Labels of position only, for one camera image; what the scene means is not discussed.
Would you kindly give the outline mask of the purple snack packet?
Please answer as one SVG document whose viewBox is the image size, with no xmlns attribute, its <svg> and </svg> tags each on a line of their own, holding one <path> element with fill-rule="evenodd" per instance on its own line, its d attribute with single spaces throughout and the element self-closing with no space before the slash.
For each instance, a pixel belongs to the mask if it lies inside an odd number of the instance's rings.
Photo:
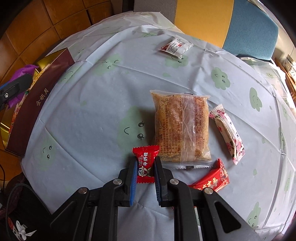
<svg viewBox="0 0 296 241">
<path fill-rule="evenodd" d="M 8 83 L 8 90 L 4 93 L 6 99 L 8 99 L 9 108 L 12 108 L 22 100 L 25 91 L 33 82 L 33 75 L 36 68 L 38 66 L 29 64 L 13 74 Z"/>
</svg>

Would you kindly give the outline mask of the small red candy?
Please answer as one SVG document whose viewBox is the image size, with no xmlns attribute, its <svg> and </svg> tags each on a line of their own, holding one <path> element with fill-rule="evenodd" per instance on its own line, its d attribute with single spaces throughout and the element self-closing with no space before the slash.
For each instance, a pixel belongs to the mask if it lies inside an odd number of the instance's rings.
<svg viewBox="0 0 296 241">
<path fill-rule="evenodd" d="M 159 146 L 143 146 L 132 149 L 138 161 L 137 183 L 154 183 L 154 160 L 159 154 Z"/>
</svg>

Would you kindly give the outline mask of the orange crispy cake clear bag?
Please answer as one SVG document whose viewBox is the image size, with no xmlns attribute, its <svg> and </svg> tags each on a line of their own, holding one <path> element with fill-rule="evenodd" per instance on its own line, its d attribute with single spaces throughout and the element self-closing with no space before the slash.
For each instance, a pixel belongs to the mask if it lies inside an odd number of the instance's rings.
<svg viewBox="0 0 296 241">
<path fill-rule="evenodd" d="M 208 96 L 151 91 L 155 107 L 154 142 L 164 166 L 174 169 L 208 168 Z"/>
</svg>

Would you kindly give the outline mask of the red gold pastry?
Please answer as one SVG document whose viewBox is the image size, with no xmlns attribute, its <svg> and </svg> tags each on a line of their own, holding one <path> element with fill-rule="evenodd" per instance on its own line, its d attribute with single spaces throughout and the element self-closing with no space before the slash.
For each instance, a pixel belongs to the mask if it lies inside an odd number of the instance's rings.
<svg viewBox="0 0 296 241">
<path fill-rule="evenodd" d="M 213 168 L 199 181 L 189 185 L 189 187 L 197 190 L 203 190 L 205 188 L 211 188 L 215 192 L 218 192 L 226 185 L 230 183 L 229 175 L 223 164 L 223 161 L 218 158 Z"/>
</svg>

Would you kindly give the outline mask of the pink floral snack bar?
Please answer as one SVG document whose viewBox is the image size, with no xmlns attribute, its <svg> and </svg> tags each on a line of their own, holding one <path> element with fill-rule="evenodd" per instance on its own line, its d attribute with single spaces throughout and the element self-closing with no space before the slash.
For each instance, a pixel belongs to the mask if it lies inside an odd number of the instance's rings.
<svg viewBox="0 0 296 241">
<path fill-rule="evenodd" d="M 209 117 L 215 121 L 219 132 L 224 138 L 232 161 L 235 165 L 237 165 L 245 155 L 245 148 L 233 121 L 225 111 L 222 104 L 217 105 L 209 111 Z"/>
</svg>

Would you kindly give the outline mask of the white printed snack packet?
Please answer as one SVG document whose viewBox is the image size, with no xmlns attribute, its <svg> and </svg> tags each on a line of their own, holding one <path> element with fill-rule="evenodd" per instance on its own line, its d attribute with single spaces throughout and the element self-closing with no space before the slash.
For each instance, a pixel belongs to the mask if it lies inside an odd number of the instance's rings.
<svg viewBox="0 0 296 241">
<path fill-rule="evenodd" d="M 192 46 L 193 44 L 188 40 L 182 38 L 181 36 L 175 35 L 173 40 L 160 47 L 159 50 L 181 59 Z"/>
</svg>

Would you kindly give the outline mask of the gold tin box maroon sides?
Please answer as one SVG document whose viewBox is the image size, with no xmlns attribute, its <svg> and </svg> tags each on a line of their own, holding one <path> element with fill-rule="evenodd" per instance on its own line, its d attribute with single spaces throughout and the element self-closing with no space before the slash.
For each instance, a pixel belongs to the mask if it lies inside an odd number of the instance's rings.
<svg viewBox="0 0 296 241">
<path fill-rule="evenodd" d="M 66 69 L 74 64 L 67 48 L 36 63 L 31 86 L 14 107 L 1 110 L 1 149 L 15 156 L 25 155 L 37 117 L 50 92 Z"/>
</svg>

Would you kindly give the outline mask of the wooden cabinet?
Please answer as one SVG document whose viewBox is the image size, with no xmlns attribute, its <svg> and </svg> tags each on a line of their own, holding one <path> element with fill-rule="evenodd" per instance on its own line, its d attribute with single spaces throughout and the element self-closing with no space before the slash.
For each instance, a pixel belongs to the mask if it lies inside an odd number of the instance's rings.
<svg viewBox="0 0 296 241">
<path fill-rule="evenodd" d="M 111 1 L 31 1 L 1 34 L 1 81 L 60 40 L 112 15 Z"/>
</svg>

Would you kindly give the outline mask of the white cloud-print tablecloth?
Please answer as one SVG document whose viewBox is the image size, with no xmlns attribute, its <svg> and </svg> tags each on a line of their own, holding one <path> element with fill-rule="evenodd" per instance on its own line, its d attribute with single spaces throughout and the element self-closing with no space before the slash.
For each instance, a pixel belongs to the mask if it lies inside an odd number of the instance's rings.
<svg viewBox="0 0 296 241">
<path fill-rule="evenodd" d="M 74 64 L 37 102 L 22 169 L 47 208 L 118 176 L 132 149 L 159 145 L 175 178 L 192 184 L 221 159 L 219 195 L 263 240 L 295 213 L 295 106 L 276 67 L 210 43 L 181 58 L 161 51 L 177 33 L 160 13 L 121 14 L 76 33 Z"/>
</svg>

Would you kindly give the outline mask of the wooden side table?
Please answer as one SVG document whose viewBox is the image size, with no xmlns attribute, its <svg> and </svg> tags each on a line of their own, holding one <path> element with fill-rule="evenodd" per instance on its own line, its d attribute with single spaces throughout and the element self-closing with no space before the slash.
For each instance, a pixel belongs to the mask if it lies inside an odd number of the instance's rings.
<svg viewBox="0 0 296 241">
<path fill-rule="evenodd" d="M 275 61 L 275 64 L 285 73 L 285 82 L 287 84 L 290 95 L 292 96 L 293 102 L 295 103 L 296 101 L 295 82 L 292 76 L 285 70 L 285 68 L 280 63 L 280 61 L 277 58 L 274 58 L 274 61 Z"/>
</svg>

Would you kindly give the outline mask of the grey yellow blue sofa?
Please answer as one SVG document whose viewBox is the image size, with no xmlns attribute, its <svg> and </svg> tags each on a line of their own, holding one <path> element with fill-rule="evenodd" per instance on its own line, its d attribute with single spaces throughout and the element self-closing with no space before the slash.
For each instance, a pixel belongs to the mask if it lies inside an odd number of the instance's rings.
<svg viewBox="0 0 296 241">
<path fill-rule="evenodd" d="M 278 26 L 257 1 L 134 1 L 134 11 L 157 11 L 182 32 L 232 53 L 270 60 Z"/>
</svg>

